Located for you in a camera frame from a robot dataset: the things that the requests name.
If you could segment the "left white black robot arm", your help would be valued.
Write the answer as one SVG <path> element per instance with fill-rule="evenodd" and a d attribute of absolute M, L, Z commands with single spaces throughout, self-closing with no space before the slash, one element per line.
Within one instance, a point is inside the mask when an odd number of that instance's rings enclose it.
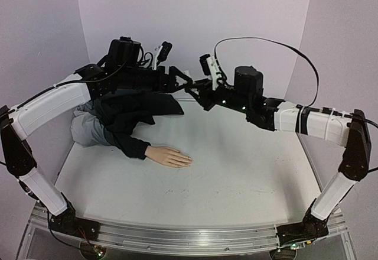
<path fill-rule="evenodd" d="M 29 193 L 57 216 L 56 224 L 66 234 L 80 228 L 69 201 L 38 168 L 27 138 L 38 128 L 76 106 L 98 99 L 118 89 L 174 93 L 192 79 L 174 66 L 162 67 L 172 45 L 162 43 L 150 68 L 141 66 L 142 46 L 129 37 L 112 40 L 109 51 L 97 64 L 79 68 L 25 102 L 1 108 L 1 146 L 5 165 Z"/>

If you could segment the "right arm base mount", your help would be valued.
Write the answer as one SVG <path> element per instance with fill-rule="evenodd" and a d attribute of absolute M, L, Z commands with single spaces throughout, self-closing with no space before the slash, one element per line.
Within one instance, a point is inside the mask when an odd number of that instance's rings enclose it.
<path fill-rule="evenodd" d="M 280 225 L 277 227 L 279 243 L 281 246 L 298 242 L 313 241 L 328 235 L 328 218 L 321 220 L 311 214 L 308 209 L 301 222 Z"/>

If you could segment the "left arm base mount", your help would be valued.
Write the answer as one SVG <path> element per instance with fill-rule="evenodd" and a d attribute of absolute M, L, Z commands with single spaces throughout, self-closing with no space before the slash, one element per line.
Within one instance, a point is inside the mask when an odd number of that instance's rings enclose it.
<path fill-rule="evenodd" d="M 64 212 L 51 215 L 49 228 L 54 232 L 95 241 L 99 235 L 100 223 L 77 217 L 76 210 L 71 203 L 68 203 Z"/>

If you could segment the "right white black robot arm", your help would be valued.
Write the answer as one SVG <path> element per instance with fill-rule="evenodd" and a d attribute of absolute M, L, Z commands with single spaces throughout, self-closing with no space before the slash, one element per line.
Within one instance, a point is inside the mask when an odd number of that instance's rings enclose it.
<path fill-rule="evenodd" d="M 204 110 L 219 105 L 244 113 L 246 120 L 268 131 L 295 132 L 332 142 L 344 148 L 337 173 L 311 205 L 318 220 L 328 218 L 350 189 L 369 173 L 372 143 L 364 113 L 338 112 L 332 108 L 312 108 L 263 95 L 263 74 L 252 66 L 234 72 L 234 84 L 221 82 L 213 70 L 212 79 L 198 80 L 185 87 Z"/>

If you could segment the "clear nail polish bottle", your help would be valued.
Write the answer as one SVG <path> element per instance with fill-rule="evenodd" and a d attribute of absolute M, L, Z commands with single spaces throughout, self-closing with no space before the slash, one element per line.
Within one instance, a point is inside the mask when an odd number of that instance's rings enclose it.
<path fill-rule="evenodd" d="M 187 77 L 191 78 L 191 76 L 190 76 L 190 72 L 189 72 L 188 70 L 184 70 L 183 73 L 184 73 Z"/>

